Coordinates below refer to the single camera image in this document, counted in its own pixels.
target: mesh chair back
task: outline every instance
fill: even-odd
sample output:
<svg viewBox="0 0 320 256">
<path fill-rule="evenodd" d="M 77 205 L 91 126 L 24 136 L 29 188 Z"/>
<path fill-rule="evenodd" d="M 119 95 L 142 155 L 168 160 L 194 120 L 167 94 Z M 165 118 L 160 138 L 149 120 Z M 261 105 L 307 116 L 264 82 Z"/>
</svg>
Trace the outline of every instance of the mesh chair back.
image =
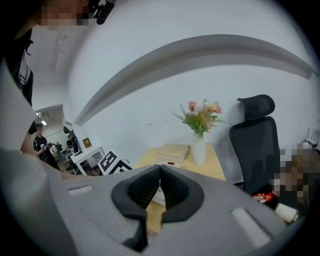
<svg viewBox="0 0 320 256">
<path fill-rule="evenodd" d="M 267 95 L 238 100 L 245 104 L 246 121 L 232 126 L 229 136 L 242 169 L 244 190 L 254 194 L 279 172 L 276 122 L 270 116 L 261 117 L 272 113 L 275 103 Z"/>
<path fill-rule="evenodd" d="M 271 114 L 275 110 L 275 102 L 265 94 L 257 95 L 249 98 L 238 98 L 239 102 L 244 104 L 246 120 L 263 118 Z"/>
</svg>

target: white ceiling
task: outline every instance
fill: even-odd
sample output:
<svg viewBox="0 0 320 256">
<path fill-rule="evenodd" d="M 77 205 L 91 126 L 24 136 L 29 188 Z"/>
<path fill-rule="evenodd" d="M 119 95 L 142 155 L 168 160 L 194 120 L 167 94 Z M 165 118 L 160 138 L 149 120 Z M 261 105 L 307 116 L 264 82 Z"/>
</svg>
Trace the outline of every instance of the white ceiling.
<svg viewBox="0 0 320 256">
<path fill-rule="evenodd" d="M 32 29 L 27 63 L 36 72 L 51 71 L 65 76 L 70 68 L 75 52 L 95 20 L 89 20 L 88 26 L 64 26 L 59 30 L 36 26 Z"/>
<path fill-rule="evenodd" d="M 41 123 L 41 121 L 45 121 L 47 125 L 59 123 L 59 122 L 62 123 L 62 116 L 63 116 L 62 107 L 58 107 L 49 111 L 43 111 L 42 114 L 43 115 L 35 119 L 36 124 Z"/>
</svg>

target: gray panel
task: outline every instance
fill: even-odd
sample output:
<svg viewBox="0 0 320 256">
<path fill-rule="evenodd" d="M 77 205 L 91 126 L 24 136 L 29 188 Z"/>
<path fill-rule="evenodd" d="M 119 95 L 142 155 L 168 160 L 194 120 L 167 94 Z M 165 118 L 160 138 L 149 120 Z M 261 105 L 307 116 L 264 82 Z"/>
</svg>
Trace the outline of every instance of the gray panel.
<svg viewBox="0 0 320 256">
<path fill-rule="evenodd" d="M 245 207 L 249 214 L 272 236 L 285 225 L 265 205 L 254 201 L 239 188 L 180 168 L 170 168 L 198 182 L 204 191 L 201 208 L 187 221 L 166 223 L 145 254 L 162 255 L 242 255 L 254 249 L 231 211 Z"/>
<path fill-rule="evenodd" d="M 111 200 L 112 189 L 120 181 L 128 179 L 146 168 L 129 170 L 112 175 L 100 176 L 87 181 L 65 182 L 68 190 L 90 185 L 90 190 L 72 197 L 76 205 L 87 218 L 102 232 L 119 243 L 135 236 L 139 221 L 124 217 Z"/>
<path fill-rule="evenodd" d="M 25 233 L 47 254 L 138 254 L 121 245 L 122 241 L 134 236 L 137 222 L 123 217 L 110 197 L 118 182 L 151 165 L 88 180 L 62 182 L 59 172 L 37 158 L 0 149 L 0 166 L 5 169 L 0 173 L 0 184 L 10 211 Z M 198 182 L 205 194 L 204 202 L 187 221 L 164 224 L 143 255 L 242 255 L 252 252 L 252 243 L 231 215 L 238 207 L 244 207 L 272 237 L 285 229 L 271 209 L 237 187 L 191 171 L 170 168 Z M 87 185 L 93 190 L 75 196 L 67 190 Z"/>
</svg>

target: pink flower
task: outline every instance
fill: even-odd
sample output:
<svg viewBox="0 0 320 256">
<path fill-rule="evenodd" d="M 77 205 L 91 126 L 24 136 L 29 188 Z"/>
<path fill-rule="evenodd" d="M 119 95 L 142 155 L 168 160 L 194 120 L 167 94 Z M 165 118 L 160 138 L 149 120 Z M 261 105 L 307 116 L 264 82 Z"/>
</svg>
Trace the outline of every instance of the pink flower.
<svg viewBox="0 0 320 256">
<path fill-rule="evenodd" d="M 216 111 L 214 111 L 214 112 L 216 112 L 217 114 L 221 114 L 222 113 L 222 108 L 217 104 L 216 105 Z"/>
<path fill-rule="evenodd" d="M 189 102 L 189 107 L 188 107 L 188 109 L 189 109 L 190 111 L 194 111 L 195 108 L 196 108 L 196 106 L 197 106 L 197 103 L 196 103 L 195 101 L 190 101 L 190 102 Z"/>
</svg>

